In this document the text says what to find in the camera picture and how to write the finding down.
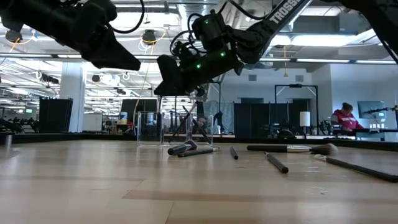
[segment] metal frame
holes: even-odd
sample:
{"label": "metal frame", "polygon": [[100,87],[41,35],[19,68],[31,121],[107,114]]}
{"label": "metal frame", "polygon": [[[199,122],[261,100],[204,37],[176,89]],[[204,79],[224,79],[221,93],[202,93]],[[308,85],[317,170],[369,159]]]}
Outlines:
{"label": "metal frame", "polygon": [[[277,88],[278,87],[282,87],[282,89],[281,90],[279,90],[279,92],[277,92]],[[282,91],[284,90],[284,89],[286,89],[286,87],[289,87],[289,88],[303,88],[303,87],[306,87],[313,95],[315,95],[315,99],[316,99],[316,111],[317,111],[317,135],[319,135],[319,125],[318,125],[318,122],[319,122],[319,107],[318,107],[318,86],[317,85],[301,85],[301,84],[290,84],[290,85],[275,85],[274,86],[274,96],[275,96],[275,121],[277,120],[277,118],[278,118],[278,112],[277,112],[277,98],[278,98],[278,95],[280,94],[280,93],[282,93]]]}

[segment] brush handle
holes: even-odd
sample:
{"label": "brush handle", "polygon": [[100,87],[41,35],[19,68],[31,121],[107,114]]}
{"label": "brush handle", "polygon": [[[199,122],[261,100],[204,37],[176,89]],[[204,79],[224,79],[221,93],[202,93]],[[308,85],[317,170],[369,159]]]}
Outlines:
{"label": "brush handle", "polygon": [[340,161],[338,159],[332,159],[332,158],[329,158],[329,157],[326,157],[326,161],[327,161],[327,163],[334,164],[336,166],[344,167],[344,168],[347,168],[347,169],[356,170],[358,172],[362,172],[364,174],[371,175],[371,176],[376,177],[378,179],[386,180],[386,181],[392,182],[392,183],[398,183],[398,176],[396,176],[396,175],[386,174],[386,173],[383,173],[383,172],[380,172],[380,171],[376,171],[376,170],[372,170],[372,169],[369,169],[369,168],[357,166],[357,165],[354,165],[354,164],[350,164],[348,162],[343,162],[343,161]]}
{"label": "brush handle", "polygon": [[199,150],[199,151],[192,151],[192,152],[183,152],[178,155],[179,158],[188,157],[188,156],[195,156],[200,154],[212,153],[214,149],[207,149],[207,150]]}
{"label": "brush handle", "polygon": [[285,164],[278,160],[274,155],[269,154],[268,152],[264,152],[264,154],[267,156],[269,162],[276,166],[281,173],[287,174],[289,172],[289,168],[287,168]]}
{"label": "brush handle", "polygon": [[167,153],[172,156],[172,155],[176,155],[182,152],[185,152],[186,150],[189,150],[192,146],[189,144],[181,144],[179,146],[175,146],[173,148],[170,148],[169,150],[167,150]]}
{"label": "brush handle", "polygon": [[247,146],[248,151],[287,152],[287,146]]}
{"label": "brush handle", "polygon": [[229,152],[231,153],[231,156],[232,156],[234,159],[239,159],[239,156],[237,155],[237,153],[236,153],[234,147],[231,146],[230,149],[229,149]]}

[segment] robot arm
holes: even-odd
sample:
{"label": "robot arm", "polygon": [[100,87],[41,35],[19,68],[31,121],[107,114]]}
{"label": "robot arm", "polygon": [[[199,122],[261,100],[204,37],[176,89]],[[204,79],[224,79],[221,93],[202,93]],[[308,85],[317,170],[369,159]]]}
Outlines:
{"label": "robot arm", "polygon": [[[239,75],[243,63],[256,63],[263,56],[272,38],[291,19],[300,14],[309,0],[283,0],[263,20],[247,30],[232,29],[224,23],[220,13],[199,17],[192,24],[193,33],[200,39],[206,54],[193,54],[189,43],[177,42],[173,53],[180,59],[162,55],[157,59],[163,82],[156,95],[186,95],[201,85],[231,69]],[[346,7],[361,12],[394,58],[398,52],[398,2],[396,0],[339,0]]]}
{"label": "robot arm", "polygon": [[78,0],[0,0],[0,16],[4,27],[20,32],[26,24],[75,49],[98,68],[140,68],[140,61],[116,40],[109,25],[117,17],[111,0],[84,4]]}

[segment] monitor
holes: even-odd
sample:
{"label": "monitor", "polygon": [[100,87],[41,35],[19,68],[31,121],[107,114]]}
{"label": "monitor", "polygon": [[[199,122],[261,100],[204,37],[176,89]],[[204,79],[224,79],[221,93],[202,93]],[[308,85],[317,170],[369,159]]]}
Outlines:
{"label": "monitor", "polygon": [[368,113],[368,111],[385,108],[383,101],[359,101],[358,114],[361,119],[385,119],[387,111]]}

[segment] transparent container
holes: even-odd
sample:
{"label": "transparent container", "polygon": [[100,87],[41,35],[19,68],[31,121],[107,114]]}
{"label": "transparent container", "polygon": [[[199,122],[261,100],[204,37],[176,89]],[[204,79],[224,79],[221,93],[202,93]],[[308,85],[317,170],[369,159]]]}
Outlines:
{"label": "transparent container", "polygon": [[192,114],[186,117],[186,113],[179,113],[176,116],[173,113],[165,114],[163,126],[164,144],[178,145],[191,139]]}
{"label": "transparent container", "polygon": [[216,132],[213,126],[213,116],[191,115],[192,135],[190,139],[195,141],[198,146],[213,147],[213,135]]}
{"label": "transparent container", "polygon": [[164,114],[138,112],[137,144],[161,145],[164,137]]}

